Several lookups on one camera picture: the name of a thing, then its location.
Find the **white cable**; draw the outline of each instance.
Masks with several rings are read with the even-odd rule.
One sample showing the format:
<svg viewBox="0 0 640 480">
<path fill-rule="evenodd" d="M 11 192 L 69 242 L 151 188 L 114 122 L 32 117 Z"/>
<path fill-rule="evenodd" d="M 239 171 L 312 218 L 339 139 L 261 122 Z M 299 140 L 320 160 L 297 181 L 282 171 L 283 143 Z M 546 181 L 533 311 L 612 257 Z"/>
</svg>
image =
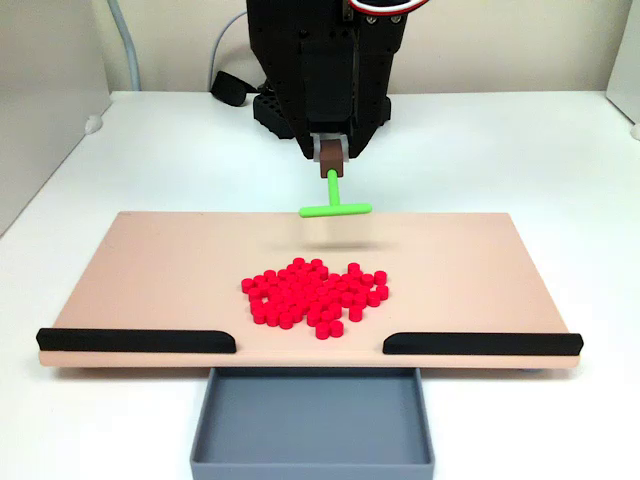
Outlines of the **white cable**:
<svg viewBox="0 0 640 480">
<path fill-rule="evenodd" d="M 111 15 L 116 22 L 120 37 L 122 37 L 122 43 L 124 43 L 124 50 L 127 53 L 127 61 L 129 63 L 129 76 L 131 77 L 131 89 L 140 91 L 140 71 L 138 70 L 138 56 L 136 55 L 136 47 L 133 45 L 131 34 L 127 28 L 127 22 L 124 21 L 122 10 L 118 0 L 107 0 L 109 8 L 111 9 Z"/>
<path fill-rule="evenodd" d="M 220 45 L 220 41 L 222 40 L 222 37 L 224 36 L 226 31 L 229 29 L 229 27 L 231 25 L 233 25 L 233 22 L 235 22 L 241 16 L 246 15 L 246 14 L 247 14 L 247 11 L 245 10 L 244 12 L 240 12 L 235 17 L 233 17 L 231 20 L 229 20 L 229 22 L 227 22 L 227 24 L 224 26 L 224 28 L 222 29 L 222 31 L 218 35 L 218 38 L 216 38 L 216 42 L 213 44 L 213 50 L 211 51 L 211 63 L 209 64 L 209 80 L 207 82 L 207 85 L 209 85 L 208 90 L 211 90 L 211 87 L 213 86 L 213 67 L 214 67 L 214 63 L 215 63 L 215 60 L 216 60 L 216 52 L 218 51 L 218 45 Z"/>
<path fill-rule="evenodd" d="M 371 13 L 371 14 L 382 13 L 385 15 L 391 15 L 394 13 L 396 14 L 405 13 L 407 10 L 410 10 L 415 7 L 419 7 L 420 5 L 427 3 L 428 1 L 429 0 L 409 0 L 408 2 L 403 3 L 401 5 L 393 5 L 391 7 L 375 7 L 373 5 L 367 5 L 366 3 L 362 3 L 359 0 L 349 0 L 349 4 L 356 10 L 359 10 L 364 13 Z"/>
</svg>

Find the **white tabletop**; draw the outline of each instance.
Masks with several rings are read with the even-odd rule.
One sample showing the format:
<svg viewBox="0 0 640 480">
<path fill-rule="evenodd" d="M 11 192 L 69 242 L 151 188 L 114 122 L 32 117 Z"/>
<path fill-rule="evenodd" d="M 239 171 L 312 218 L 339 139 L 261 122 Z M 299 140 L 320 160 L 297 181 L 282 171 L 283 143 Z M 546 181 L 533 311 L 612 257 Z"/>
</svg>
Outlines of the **white tabletop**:
<svg viewBox="0 0 640 480">
<path fill-rule="evenodd" d="M 319 168 L 205 93 L 114 93 L 0 239 L 0 478 L 190 479 L 207 371 L 58 371 L 53 324 L 120 210 L 295 211 Z M 424 371 L 438 480 L 630 478 L 640 431 L 640 142 L 601 93 L 396 96 L 346 168 L 378 211 L 511 213 L 575 371 Z"/>
</svg>

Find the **gray tray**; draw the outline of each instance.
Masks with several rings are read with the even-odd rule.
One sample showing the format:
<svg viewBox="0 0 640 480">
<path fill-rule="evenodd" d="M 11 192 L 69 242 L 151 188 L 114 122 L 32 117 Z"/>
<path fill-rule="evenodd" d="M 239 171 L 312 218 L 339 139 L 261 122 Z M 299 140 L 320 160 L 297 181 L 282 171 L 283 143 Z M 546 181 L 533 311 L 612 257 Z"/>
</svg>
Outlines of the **gray tray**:
<svg viewBox="0 0 640 480">
<path fill-rule="evenodd" d="M 194 480 L 430 480 L 418 369 L 212 369 Z"/>
</svg>

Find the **pink board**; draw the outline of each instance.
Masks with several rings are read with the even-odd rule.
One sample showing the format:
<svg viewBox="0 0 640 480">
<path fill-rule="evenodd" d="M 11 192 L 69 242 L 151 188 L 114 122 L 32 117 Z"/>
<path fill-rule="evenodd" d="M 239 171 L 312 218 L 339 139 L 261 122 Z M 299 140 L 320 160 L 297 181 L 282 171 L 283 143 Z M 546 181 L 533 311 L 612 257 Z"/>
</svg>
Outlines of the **pink board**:
<svg viewBox="0 0 640 480">
<path fill-rule="evenodd" d="M 256 325 L 240 280 L 321 258 L 388 272 L 391 297 L 345 335 Z M 55 329 L 220 330 L 236 353 L 61 351 L 61 367 L 374 366 L 566 368 L 572 354 L 386 355 L 398 332 L 568 334 L 507 214 L 295 214 L 123 212 L 54 324 Z"/>
</svg>

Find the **red wire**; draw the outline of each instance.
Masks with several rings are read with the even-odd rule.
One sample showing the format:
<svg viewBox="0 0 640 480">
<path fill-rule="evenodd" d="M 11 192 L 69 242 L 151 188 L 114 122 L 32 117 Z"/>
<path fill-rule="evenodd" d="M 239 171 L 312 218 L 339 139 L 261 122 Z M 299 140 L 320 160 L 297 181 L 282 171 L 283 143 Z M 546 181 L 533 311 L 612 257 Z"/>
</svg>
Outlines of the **red wire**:
<svg viewBox="0 0 640 480">
<path fill-rule="evenodd" d="M 414 5 L 411 8 L 405 8 L 404 10 L 395 10 L 393 12 L 387 12 L 387 13 L 370 12 L 370 11 L 364 9 L 364 8 L 356 7 L 351 2 L 349 2 L 349 5 L 354 10 L 357 10 L 358 12 L 361 12 L 361 13 L 366 13 L 367 15 L 371 15 L 371 16 L 374 16 L 374 17 L 391 17 L 391 16 L 394 16 L 394 15 L 402 15 L 404 13 L 413 12 L 416 8 L 420 8 L 422 5 L 424 5 L 428 1 L 429 0 L 424 0 L 424 2 L 421 2 L 421 3 L 417 4 L 417 5 Z"/>
</svg>

